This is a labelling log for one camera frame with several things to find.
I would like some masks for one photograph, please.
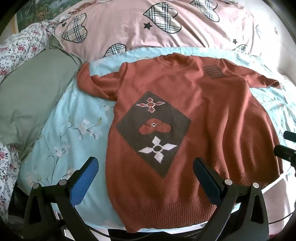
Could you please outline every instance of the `pink pillow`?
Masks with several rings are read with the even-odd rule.
[[[60,24],[56,37],[87,61],[140,47],[209,47],[261,54],[260,29],[230,0],[112,0]]]

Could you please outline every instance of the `white flower motif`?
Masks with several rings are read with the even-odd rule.
[[[29,184],[30,188],[34,185],[33,177],[30,172],[27,172],[27,183]]]
[[[163,160],[163,157],[164,157],[164,155],[162,154],[162,151],[163,150],[171,150],[171,149],[175,148],[176,145],[167,143],[162,146],[160,144],[160,142],[161,142],[161,140],[157,136],[155,136],[154,139],[152,140],[152,143],[154,144],[154,146],[153,147],[145,147],[142,150],[139,150],[139,152],[146,153],[146,154],[153,152],[153,153],[155,153],[154,158],[159,163],[161,163],[161,161]]]
[[[66,144],[62,145],[62,148],[65,150],[66,155],[68,155],[68,153],[69,153],[69,150],[68,150],[69,147],[70,147],[70,145],[66,145]]]
[[[83,123],[78,125],[78,130],[82,135],[85,135],[87,133],[87,127]]]
[[[110,108],[109,105],[106,105],[106,106],[105,106],[105,112],[109,111],[110,109],[111,109],[111,108]]]
[[[74,172],[75,172],[75,169],[69,168],[68,171],[67,171],[66,177],[70,178]]]
[[[63,155],[62,150],[59,150],[57,147],[54,147],[54,149],[55,149],[55,151],[56,151],[56,155],[57,155],[58,157],[61,157],[61,156]]]
[[[99,134],[98,134],[98,133],[95,133],[95,132],[93,131],[93,129],[91,129],[91,130],[89,131],[89,135],[90,135],[90,136],[93,136],[96,140],[99,139]]]
[[[88,125],[88,124],[89,124],[89,121],[88,121],[87,119],[84,119],[84,120],[82,121],[82,123]]]

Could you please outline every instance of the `sweater sleeve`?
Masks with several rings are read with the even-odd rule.
[[[264,88],[267,86],[281,88],[277,80],[269,79],[246,67],[235,65],[227,59],[222,59],[222,61],[225,65],[222,71],[226,76],[237,75],[246,80],[250,88]]]
[[[116,92],[124,80],[127,65],[123,63],[118,72],[99,77],[98,75],[90,76],[89,63],[84,63],[76,76],[77,86],[92,96],[116,101]]]

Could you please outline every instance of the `plaid heart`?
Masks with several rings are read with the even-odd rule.
[[[126,46],[124,44],[113,44],[111,47],[107,49],[104,55],[104,58],[111,56],[113,54],[124,53],[124,52],[126,52]]]
[[[261,31],[260,31],[260,28],[259,28],[259,24],[256,26],[255,30],[256,30],[256,33],[259,36],[259,39],[261,39]]]
[[[218,4],[212,0],[193,0],[190,3],[192,6],[199,8],[203,14],[213,22],[219,22],[220,18],[214,11]]]
[[[239,46],[237,46],[235,49],[233,49],[232,51],[237,51],[239,53],[245,53],[245,54],[249,54],[249,52],[247,53],[247,48],[248,46],[245,44],[241,44]]]
[[[178,12],[166,2],[153,5],[143,15],[166,33],[175,34],[182,29],[181,24],[175,19]]]
[[[238,4],[238,2],[231,1],[231,0],[224,0],[224,2],[225,2],[226,4],[230,4],[230,3]]]
[[[74,17],[63,32],[62,39],[76,44],[82,43],[87,36],[87,30],[82,25],[85,20],[86,13]]]

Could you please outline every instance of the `striped label patch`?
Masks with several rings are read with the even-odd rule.
[[[206,66],[204,67],[204,71],[211,79],[225,77],[225,75],[222,73],[222,71],[219,69],[217,65]]]

